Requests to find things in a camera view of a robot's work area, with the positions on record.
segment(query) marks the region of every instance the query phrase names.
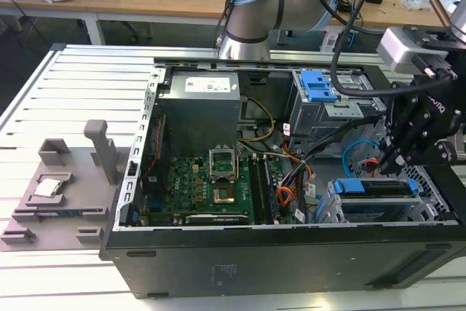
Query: power cable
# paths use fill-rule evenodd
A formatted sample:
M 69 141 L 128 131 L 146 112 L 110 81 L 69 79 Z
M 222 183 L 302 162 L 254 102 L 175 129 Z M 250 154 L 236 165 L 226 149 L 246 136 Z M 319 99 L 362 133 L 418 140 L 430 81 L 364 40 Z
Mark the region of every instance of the power cable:
M 24 13 L 23 9 L 20 8 L 20 6 L 17 4 L 17 2 L 15 0 L 11 0 L 13 2 L 13 4 L 16 6 L 16 8 L 18 10 L 20 10 L 20 12 L 23 14 L 23 16 L 25 17 L 25 19 L 27 21 L 29 21 L 29 23 L 33 26 L 34 30 L 36 30 L 37 34 L 41 37 L 41 39 L 44 41 L 44 43 L 49 47 L 50 44 L 49 42 L 45 39 L 45 37 L 42 35 L 42 33 L 40 32 L 39 29 L 37 29 L 36 25 L 33 23 L 33 21 L 29 18 L 29 16 L 27 16 L 26 13 Z

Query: slotted aluminum surface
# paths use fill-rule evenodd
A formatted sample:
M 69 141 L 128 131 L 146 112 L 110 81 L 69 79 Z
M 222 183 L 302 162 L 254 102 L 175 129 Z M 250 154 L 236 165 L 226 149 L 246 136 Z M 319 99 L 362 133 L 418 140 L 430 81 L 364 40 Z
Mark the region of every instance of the slotted aluminum surface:
M 153 58 L 214 58 L 209 49 L 68 45 L 50 52 L 0 118 L 0 231 L 33 175 L 44 138 L 91 146 L 89 118 L 105 119 L 117 146 L 131 146 Z M 318 52 L 273 58 L 329 63 Z M 343 63 L 381 65 L 375 55 Z M 405 80 L 382 66 L 389 79 Z M 406 290 L 273 296 L 134 299 L 117 269 L 97 251 L 0 253 L 0 310 L 466 310 L 466 259 L 457 259 Z

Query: robotic arm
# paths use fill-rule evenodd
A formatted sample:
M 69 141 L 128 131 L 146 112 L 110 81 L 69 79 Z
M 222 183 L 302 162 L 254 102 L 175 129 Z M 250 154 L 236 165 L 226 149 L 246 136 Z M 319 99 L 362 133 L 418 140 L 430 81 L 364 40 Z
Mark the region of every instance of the robotic arm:
M 377 49 L 389 68 L 416 74 L 411 85 L 444 81 L 437 89 L 388 99 L 379 166 L 397 173 L 404 165 L 450 164 L 466 160 L 466 1 L 447 28 L 388 28 Z
M 336 0 L 325 1 L 336 8 Z M 270 30 L 308 31 L 331 18 L 319 0 L 234 0 L 233 5 L 219 39 L 219 57 L 227 60 L 268 60 Z

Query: motherboard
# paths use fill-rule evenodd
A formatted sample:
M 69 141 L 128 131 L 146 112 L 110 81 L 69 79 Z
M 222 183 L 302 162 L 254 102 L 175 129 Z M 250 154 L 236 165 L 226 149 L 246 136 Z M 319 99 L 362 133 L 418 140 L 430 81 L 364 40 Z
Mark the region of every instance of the motherboard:
M 220 157 L 172 157 L 165 194 L 149 193 L 145 197 L 141 213 L 143 226 L 202 226 L 215 224 L 215 221 L 219 224 L 260 224 L 261 217 L 254 216 L 258 213 L 253 198 L 254 187 L 258 184 L 250 171 L 254 162 L 250 157 L 235 156 L 233 160 L 232 164 L 232 158 L 222 154 Z M 275 190 L 284 176 L 282 161 L 277 157 L 261 161 L 268 167 L 272 185 L 270 200 L 273 202 L 276 201 Z M 225 176 L 217 178 L 215 174 Z M 282 210 L 276 205 L 270 210 L 275 212 L 274 219 L 292 220 L 288 209 Z

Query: blue cable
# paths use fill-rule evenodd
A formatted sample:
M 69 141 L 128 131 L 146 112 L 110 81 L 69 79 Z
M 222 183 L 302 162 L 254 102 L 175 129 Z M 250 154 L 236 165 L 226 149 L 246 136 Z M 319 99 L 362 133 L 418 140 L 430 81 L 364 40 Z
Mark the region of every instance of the blue cable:
M 371 140 L 366 140 L 366 139 L 362 139 L 362 140 L 359 140 L 359 141 L 356 141 L 356 142 L 353 142 L 351 143 L 344 151 L 343 151 L 343 154 L 341 155 L 341 164 L 343 165 L 343 170 L 344 170 L 344 173 L 347 174 L 347 176 L 349 178 L 354 178 L 354 176 L 351 174 L 351 171 L 350 169 L 348 168 L 347 166 L 347 162 L 346 162 L 346 156 L 347 156 L 347 153 L 350 149 L 352 149 L 354 146 L 357 146 L 359 145 L 360 143 L 369 143 L 371 144 L 372 146 L 374 147 L 379 147 L 379 145 Z

